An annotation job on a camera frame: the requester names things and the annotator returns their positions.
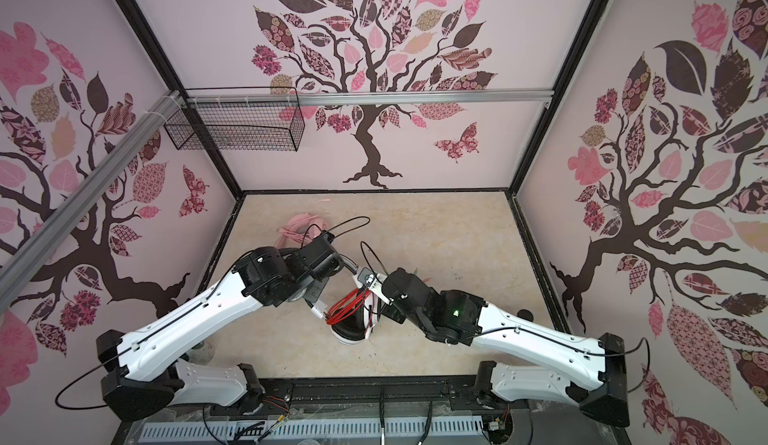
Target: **pink wall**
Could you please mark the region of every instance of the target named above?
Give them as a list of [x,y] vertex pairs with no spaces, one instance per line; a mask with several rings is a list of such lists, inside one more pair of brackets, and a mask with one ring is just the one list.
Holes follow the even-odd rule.
[[[0,0],[0,8],[5,262],[165,87],[112,0]],[[0,315],[5,441],[111,439],[119,420],[109,409],[63,411],[55,394],[98,363],[102,332],[133,330],[190,296],[232,205],[204,152],[178,152],[162,130],[143,148]],[[62,402],[101,403],[100,377]]]
[[[412,90],[430,79],[424,90],[466,90],[469,84],[551,87],[589,0],[137,2],[188,87],[281,84],[334,93]],[[369,20],[351,26],[355,14],[371,10],[371,4],[382,11],[381,27]],[[454,13],[456,21],[443,32]],[[334,18],[340,20],[324,21]],[[286,33],[283,50],[272,34]],[[331,35],[339,41],[336,53],[333,43],[322,41]],[[395,83],[399,74],[404,75]],[[540,105],[461,104],[463,110],[444,114],[408,104],[400,110],[366,107],[359,124],[353,104],[340,110],[304,107],[306,130],[298,152],[225,151],[224,156],[245,189],[505,187]],[[397,126],[389,121],[381,127],[377,116],[385,108]],[[337,114],[340,122],[332,126]],[[476,149],[459,143],[471,124],[476,124]],[[458,163],[436,147],[444,140],[462,151]]]
[[637,445],[766,441],[766,24],[768,0],[615,0],[521,192],[573,330],[650,341]]

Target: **pink butterfly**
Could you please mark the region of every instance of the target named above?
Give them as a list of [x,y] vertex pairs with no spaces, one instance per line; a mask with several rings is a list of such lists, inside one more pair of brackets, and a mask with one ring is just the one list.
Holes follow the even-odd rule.
[[179,209],[179,217],[188,216],[190,213],[200,213],[205,209],[205,201],[200,197],[205,194],[206,187],[202,179],[196,179],[194,173],[184,166],[184,181],[187,182],[187,189],[190,190],[190,194],[181,202],[181,208]]
[[453,140],[440,140],[435,142],[435,146],[440,150],[448,152],[448,157],[458,163],[458,157],[464,155],[464,152],[478,152],[478,141],[475,136],[478,134],[477,122],[471,124],[462,133],[462,138],[458,142]]

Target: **wire basket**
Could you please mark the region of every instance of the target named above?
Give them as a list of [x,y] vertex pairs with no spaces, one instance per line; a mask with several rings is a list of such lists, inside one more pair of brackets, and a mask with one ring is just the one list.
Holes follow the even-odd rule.
[[177,150],[200,150],[203,143],[193,124],[205,126],[219,150],[289,150],[296,152],[304,133],[304,117],[293,87],[264,88],[270,100],[248,100],[244,96],[188,99],[165,124]]

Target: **marble patterned surface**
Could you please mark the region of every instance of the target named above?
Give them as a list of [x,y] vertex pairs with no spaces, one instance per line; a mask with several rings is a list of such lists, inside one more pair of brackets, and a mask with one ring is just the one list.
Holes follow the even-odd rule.
[[[277,229],[303,212],[321,215],[329,226],[369,216],[368,226],[333,243],[360,266],[365,264],[360,241],[365,240],[389,271],[418,269],[437,291],[461,289],[512,313],[527,308],[536,323],[552,326],[503,192],[249,196],[214,280],[243,252],[273,245]],[[322,300],[332,305],[353,286],[351,275],[341,271],[330,279]],[[369,341],[343,345],[303,300],[264,307],[210,340],[216,347],[210,365],[251,363],[260,377],[470,374],[483,360],[526,364],[476,347],[438,344],[408,321],[399,325],[384,317]]]

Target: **wall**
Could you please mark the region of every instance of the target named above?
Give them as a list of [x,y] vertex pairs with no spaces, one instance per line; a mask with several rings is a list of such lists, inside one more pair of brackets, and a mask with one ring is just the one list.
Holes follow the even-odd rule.
[[[549,88],[589,0],[137,2],[187,87],[316,94]],[[540,103],[303,107],[299,152],[224,156],[245,189],[505,187],[539,111]]]
[[521,192],[574,331],[650,341],[637,445],[765,441],[766,1],[615,0]]
[[[165,87],[112,0],[0,8],[4,263]],[[98,363],[102,332],[133,330],[190,296],[232,205],[204,152],[178,152],[164,132],[143,148],[0,315],[5,442],[111,439],[119,420],[109,409],[60,410],[55,394]],[[101,403],[101,374],[62,402]]]

